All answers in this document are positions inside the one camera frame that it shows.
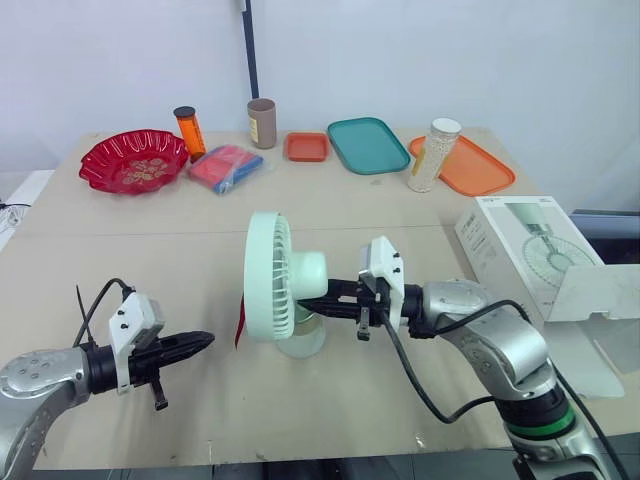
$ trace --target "tabletop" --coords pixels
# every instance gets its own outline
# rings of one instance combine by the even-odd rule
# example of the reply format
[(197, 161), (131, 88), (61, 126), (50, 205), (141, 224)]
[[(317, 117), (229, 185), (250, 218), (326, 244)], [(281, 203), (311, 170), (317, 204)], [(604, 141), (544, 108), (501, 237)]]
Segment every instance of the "tabletop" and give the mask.
[[(403, 143), (420, 130), (399, 130)], [(486, 129), (465, 131), (518, 174), (501, 194), (538, 194)], [(404, 375), (383, 329), (356, 339), (353, 321), (325, 319), (327, 340), (305, 360), (246, 335), (233, 337), (242, 295), (244, 242), (255, 210), (278, 210), (295, 249), (324, 251), (330, 278), (356, 279), (359, 248), (386, 235), (403, 254), (405, 281), (474, 278), (453, 223), (470, 202), (438, 182), (417, 194), (406, 172), (359, 176), (333, 156), (298, 165), (281, 142), (262, 152), (270, 170), (226, 196), (179, 178), (159, 192), (119, 197), (92, 191), (77, 172), (82, 154), (108, 135), (85, 136), (58, 168), (0, 255), (3, 335), (0, 364), (20, 353), (69, 346), (81, 317), (75, 284), (92, 300), (119, 276), (157, 299), (162, 335), (215, 333), (191, 359), (162, 369), (168, 409), (156, 412), (148, 386), (107, 392), (64, 413), (53, 425), (37, 468), (203, 465), (420, 453), (508, 445), (492, 405), (453, 425), (440, 424)], [(244, 133), (206, 134), (207, 144), (249, 147)], [(115, 293), (92, 322), (108, 342)], [(420, 380), (449, 413), (486, 392), (466, 360), (436, 340), (400, 338)], [(624, 378), (637, 391), (637, 376)], [(637, 396), (589, 402), (609, 434), (638, 430)]]

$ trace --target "small orange tray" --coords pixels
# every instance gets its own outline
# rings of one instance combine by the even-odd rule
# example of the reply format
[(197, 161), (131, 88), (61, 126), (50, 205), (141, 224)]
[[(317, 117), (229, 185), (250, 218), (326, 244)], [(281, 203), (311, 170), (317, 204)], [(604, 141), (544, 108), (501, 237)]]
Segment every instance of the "small orange tray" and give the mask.
[(284, 154), (294, 162), (323, 162), (329, 156), (324, 133), (292, 132), (284, 141)]
[[(425, 138), (411, 140), (409, 152), (415, 158), (422, 152)], [(489, 152), (460, 135), (444, 160), (440, 178), (456, 192), (477, 197), (507, 188), (516, 181), (516, 174)]]

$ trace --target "cardboard box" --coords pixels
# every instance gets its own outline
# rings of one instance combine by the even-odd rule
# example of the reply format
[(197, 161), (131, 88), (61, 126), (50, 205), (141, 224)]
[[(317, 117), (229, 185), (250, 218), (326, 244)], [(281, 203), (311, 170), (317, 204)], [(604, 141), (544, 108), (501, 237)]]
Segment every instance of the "cardboard box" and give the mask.
[[(574, 388), (591, 397), (624, 395), (608, 364), (612, 355), (599, 350), (615, 353), (627, 370), (640, 358), (637, 346), (619, 343), (623, 323), (609, 321), (640, 316), (640, 266), (604, 265), (552, 197), (476, 197), (455, 230), (478, 282), (496, 300), (524, 307)], [(586, 288), (593, 283), (587, 276), (602, 283)], [(585, 328), (596, 321), (598, 328)], [(615, 345), (609, 326), (616, 327)], [(608, 348), (598, 338), (607, 338)]]
[(539, 329), (569, 266), (604, 265), (552, 197), (476, 197), (456, 233), (478, 281)]

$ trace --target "black cable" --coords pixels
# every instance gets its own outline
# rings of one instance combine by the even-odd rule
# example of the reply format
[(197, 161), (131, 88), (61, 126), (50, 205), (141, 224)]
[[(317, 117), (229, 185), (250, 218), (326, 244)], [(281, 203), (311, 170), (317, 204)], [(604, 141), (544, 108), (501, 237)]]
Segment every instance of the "black cable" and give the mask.
[(0, 203), (0, 210), (4, 210), (9, 207), (30, 207), (28, 203)]
[(93, 314), (96, 311), (96, 309), (98, 308), (98, 305), (100, 304), (100, 302), (102, 301), (102, 299), (104, 298), (106, 293), (109, 291), (109, 288), (111, 288), (111, 286), (116, 284), (116, 283), (118, 285), (120, 285), (120, 288), (122, 288), (122, 300), (123, 301), (129, 296), (130, 293), (135, 291), (133, 287), (130, 287), (129, 285), (124, 283), (119, 278), (112, 278), (107, 283), (105, 283), (104, 287), (102, 287), (102, 290), (100, 290), (100, 293), (98, 293), (98, 296), (93, 301), (93, 304), (91, 305), (91, 308), (89, 308), (89, 311), (87, 312), (87, 315), (85, 316), (85, 318), (82, 319), (82, 325), (80, 326), (80, 330), (78, 330), (78, 334), (76, 335), (76, 339), (73, 342), (73, 346), (74, 347), (77, 347), (80, 344), (80, 341), (82, 340), (82, 337), (84, 336), (84, 332), (87, 330), (87, 327), (89, 326), (89, 322), (91, 321), (91, 317), (93, 317)]
[(87, 314), (84, 311), (84, 304), (82, 303), (82, 296), (80, 296), (80, 287), (76, 285), (76, 296), (78, 297), (78, 306), (80, 307), (80, 313), (82, 314), (82, 324), (86, 325), (87, 328), (87, 341), (89, 345), (93, 349), (96, 346), (96, 342), (93, 339), (93, 335), (91, 335), (91, 329), (89, 328), (89, 320), (87, 320)]
[(404, 371), (407, 374), (407, 377), (409, 377), (409, 381), (411, 382), (411, 385), (413, 385), (413, 388), (415, 389), (416, 393), (418, 394), (420, 399), (424, 402), (424, 404), (427, 406), (427, 408), (431, 411), (431, 413), (433, 413), (433, 415), (442, 423), (447, 423), (447, 424), (453, 423), (456, 420), (458, 420), (462, 415), (464, 415), (469, 410), (471, 410), (473, 407), (482, 405), (483, 403), (493, 402), (494, 400), (493, 397), (477, 398), (475, 400), (472, 400), (469, 403), (464, 404), (458, 410), (453, 412), (451, 416), (447, 417), (446, 415), (444, 415), (440, 410), (438, 410), (438, 407), (435, 406), (433, 401), (429, 398), (429, 395), (427, 395), (427, 392), (425, 392), (424, 388), (422, 388), (422, 385), (420, 385), (420, 381), (416, 377), (416, 374), (413, 371), (413, 368), (411, 368), (411, 363), (409, 362), (409, 359), (407, 358), (407, 354), (404, 351), (404, 347), (402, 346), (402, 343), (398, 338), (398, 334), (391, 326), (391, 322), (389, 321), (389, 316), (384, 312), (382, 313), (382, 321), (384, 322), (384, 326), (387, 329), (387, 333), (391, 338), (391, 342), (393, 343), (393, 346), (395, 347), (396, 352), (398, 352), (398, 356), (400, 357), (400, 362), (402, 363), (402, 367), (404, 368)]
[[(467, 323), (473, 322), (474, 320), (477, 320), (478, 318), (486, 315), (487, 313), (497, 310), (500, 307), (506, 307), (506, 306), (515, 308), (525, 321), (531, 323), (531, 320), (529, 320), (529, 316), (527, 315), (527, 312), (525, 312), (524, 308), (522, 308), (520, 304), (518, 304), (517, 302), (514, 302), (513, 300), (500, 300), (499, 302), (495, 302), (495, 303), (492, 303), (491, 305), (487, 305), (486, 307), (481, 308), (477, 312), (472, 313), (471, 315), (464, 317), (463, 319), (458, 320), (457, 322), (454, 322), (451, 325), (447, 325), (446, 327), (436, 329), (435, 335), (442, 335), (445, 333), (452, 332), (453, 330), (457, 330), (460, 327), (464, 327)], [(446, 313), (441, 313), (440, 315), (438, 315), (437, 320), (440, 320), (441, 317), (446, 315), (447, 315)]]
[[(450, 331), (455, 330), (457, 328), (460, 328), (460, 327), (466, 325), (467, 323), (472, 322), (472, 321), (482, 317), (483, 315), (486, 315), (487, 313), (489, 313), (489, 312), (491, 312), (491, 311), (493, 311), (493, 310), (495, 310), (497, 308), (503, 307), (503, 306), (511, 306), (511, 307), (515, 308), (518, 311), (518, 313), (520, 314), (520, 316), (522, 317), (522, 319), (525, 322), (531, 324), (531, 319), (529, 318), (529, 315), (527, 315), (527, 312), (524, 310), (524, 308), (522, 308), (520, 306), (520, 304), (514, 302), (513, 300), (501, 300), (499, 302), (492, 303), (491, 305), (488, 305), (488, 306), (478, 310), (477, 312), (475, 312), (475, 313), (463, 318), (462, 320), (459, 320), (459, 321), (457, 321), (457, 322), (455, 322), (455, 323), (453, 323), (451, 325), (448, 325), (448, 326), (443, 327), (443, 328), (441, 328), (439, 330), (436, 330), (436, 334), (440, 335), (442, 333), (447, 333), (447, 332), (450, 332)], [(629, 480), (629, 475), (627, 474), (627, 471), (625, 470), (624, 466), (622, 465), (622, 462), (620, 461), (620, 457), (618, 457), (618, 454), (613, 449), (613, 446), (611, 445), (611, 442), (609, 442), (609, 439), (607, 438), (607, 436), (602, 431), (602, 428), (600, 428), (600, 425), (598, 424), (596, 419), (593, 417), (593, 415), (591, 414), (591, 412), (589, 411), (587, 406), (584, 404), (584, 402), (580, 399), (580, 397), (578, 396), (576, 391), (571, 387), (571, 385), (569, 385), (569, 382), (567, 382), (567, 380), (564, 378), (562, 373), (560, 373), (560, 370), (558, 370), (558, 367), (556, 367), (553, 362), (551, 362), (551, 365), (553, 366), (553, 369), (554, 369), (554, 371), (556, 373), (556, 377), (558, 377), (558, 380), (560, 381), (560, 383), (562, 384), (564, 389), (567, 391), (567, 393), (569, 393), (569, 396), (573, 399), (573, 401), (578, 406), (578, 408), (580, 409), (582, 414), (585, 416), (585, 418), (587, 419), (587, 421), (589, 422), (589, 424), (591, 425), (593, 430), (596, 432), (596, 435), (598, 436), (598, 439), (602, 443), (602, 446), (604, 447), (606, 452), (611, 457), (611, 461), (613, 462), (613, 465), (616, 467), (616, 470), (618, 471), (618, 474), (620, 475), (620, 478), (622, 480)]]
[(602, 428), (600, 428), (600, 425), (598, 424), (596, 419), (593, 417), (593, 415), (591, 414), (587, 406), (582, 402), (582, 400), (580, 399), (576, 391), (571, 387), (571, 385), (569, 385), (569, 382), (567, 382), (564, 376), (560, 373), (560, 370), (558, 370), (558, 368), (553, 364), (553, 362), (551, 363), (551, 365), (553, 366), (553, 369), (556, 372), (556, 376), (558, 377), (558, 380), (560, 380), (560, 383), (562, 384), (564, 389), (567, 391), (567, 393), (569, 393), (569, 396), (573, 399), (576, 405), (578, 405), (578, 408), (580, 409), (582, 414), (585, 416), (585, 418), (587, 419), (587, 421), (589, 422), (593, 430), (596, 432), (596, 435), (598, 436), (598, 439), (602, 443), (602, 446), (609, 454), (609, 457), (611, 457), (611, 462), (613, 462), (613, 465), (616, 467), (616, 470), (618, 471), (618, 475), (620, 475), (620, 478), (622, 480), (629, 480), (629, 474), (625, 470), (624, 465), (622, 465), (622, 462), (620, 461), (620, 457), (618, 457), (618, 454), (613, 449), (613, 445), (611, 445), (611, 442), (609, 442), (609, 439), (602, 431)]

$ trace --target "brown cup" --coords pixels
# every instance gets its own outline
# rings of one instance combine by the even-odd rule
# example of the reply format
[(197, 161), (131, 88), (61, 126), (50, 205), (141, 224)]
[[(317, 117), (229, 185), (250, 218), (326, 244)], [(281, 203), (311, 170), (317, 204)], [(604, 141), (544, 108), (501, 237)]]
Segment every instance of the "brown cup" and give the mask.
[(256, 98), (247, 103), (249, 134), (258, 148), (273, 148), (276, 144), (276, 104), (268, 98)]

